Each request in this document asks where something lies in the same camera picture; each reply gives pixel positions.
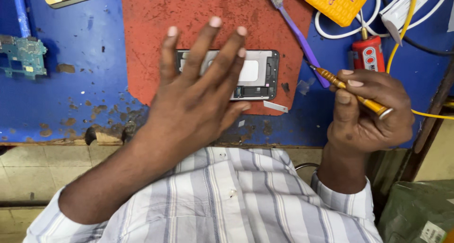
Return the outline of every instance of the circuit board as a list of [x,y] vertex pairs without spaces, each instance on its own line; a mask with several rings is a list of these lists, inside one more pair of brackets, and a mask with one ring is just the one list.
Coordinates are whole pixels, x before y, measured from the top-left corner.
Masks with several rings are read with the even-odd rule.
[[46,52],[47,48],[35,37],[0,35],[0,72],[3,70],[7,77],[23,73],[32,80],[37,75],[47,75],[43,59]]

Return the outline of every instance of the blue tool handle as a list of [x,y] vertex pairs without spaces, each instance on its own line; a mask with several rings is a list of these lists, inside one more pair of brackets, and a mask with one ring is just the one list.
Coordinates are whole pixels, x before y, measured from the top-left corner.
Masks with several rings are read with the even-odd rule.
[[29,37],[31,36],[31,33],[25,0],[14,0],[14,3],[16,4],[17,19],[19,20],[20,33],[22,34],[22,37]]
[[[306,55],[307,60],[312,65],[314,65],[314,66],[319,68],[320,65],[318,64],[318,61],[315,58],[315,55],[312,52],[312,49],[310,48],[309,44],[307,43],[307,40],[304,37],[303,33],[301,33],[300,29],[298,29],[298,27],[293,22],[293,20],[290,18],[290,16],[288,15],[287,11],[285,11],[283,6],[279,7],[278,9],[281,11],[282,16],[284,16],[284,19],[286,20],[287,24],[290,26],[290,28],[292,29],[293,33],[297,37],[298,43],[300,44],[301,48],[303,49],[303,52]],[[317,72],[314,72],[314,73],[315,73],[315,76],[320,81],[321,86],[323,86],[323,88],[328,88],[330,86],[330,83],[328,82],[328,80],[323,78],[323,76],[321,76]]]

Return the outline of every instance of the man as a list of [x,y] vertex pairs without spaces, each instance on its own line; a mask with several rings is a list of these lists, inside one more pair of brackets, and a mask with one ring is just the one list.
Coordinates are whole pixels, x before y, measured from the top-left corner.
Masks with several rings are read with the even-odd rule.
[[[412,136],[401,83],[385,73],[338,72],[348,92],[336,92],[328,143],[309,187],[283,150],[203,148],[251,107],[229,102],[246,55],[244,27],[199,76],[221,24],[213,17],[203,27],[181,75],[174,69],[179,30],[169,28],[146,124],[57,192],[24,242],[381,242],[364,158]],[[394,111],[384,120],[360,115],[354,94]]]

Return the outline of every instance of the gold screwdriver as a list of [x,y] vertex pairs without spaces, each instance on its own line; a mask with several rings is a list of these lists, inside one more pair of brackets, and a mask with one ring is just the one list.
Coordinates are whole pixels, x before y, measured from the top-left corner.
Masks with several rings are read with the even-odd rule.
[[[345,83],[342,82],[341,80],[339,80],[331,72],[329,72],[329,71],[327,71],[326,69],[323,69],[323,68],[318,68],[318,67],[312,65],[311,63],[309,63],[309,61],[307,61],[307,60],[304,60],[304,61],[306,61],[306,63],[310,66],[311,69],[313,69],[314,71],[319,73],[321,76],[323,76],[323,78],[328,80],[330,83],[334,84],[338,88],[342,88],[342,89],[346,88]],[[383,120],[384,118],[386,118],[389,115],[389,113],[391,113],[393,111],[392,108],[385,107],[382,104],[380,104],[378,102],[375,102],[373,100],[365,99],[365,98],[363,98],[361,96],[358,96],[358,95],[356,95],[356,98],[364,106],[366,106],[366,107],[370,108],[372,111],[374,111],[378,115],[378,119],[380,119],[380,120]]]

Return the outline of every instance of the red mat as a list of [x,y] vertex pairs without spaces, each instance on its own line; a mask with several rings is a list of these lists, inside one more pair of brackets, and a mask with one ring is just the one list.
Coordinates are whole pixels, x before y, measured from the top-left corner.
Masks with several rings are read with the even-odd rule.
[[[213,15],[223,29],[212,49],[220,49],[237,26],[249,32],[246,49],[275,49],[281,54],[276,98],[271,102],[292,107],[303,52],[269,0],[122,0],[128,66],[128,88],[143,104],[150,104],[159,84],[159,54],[169,26],[183,31],[179,49],[188,49],[198,31]],[[312,8],[303,0],[284,0],[284,6],[304,35],[309,31]],[[285,92],[281,83],[288,83]],[[253,102],[247,113],[281,115]]]

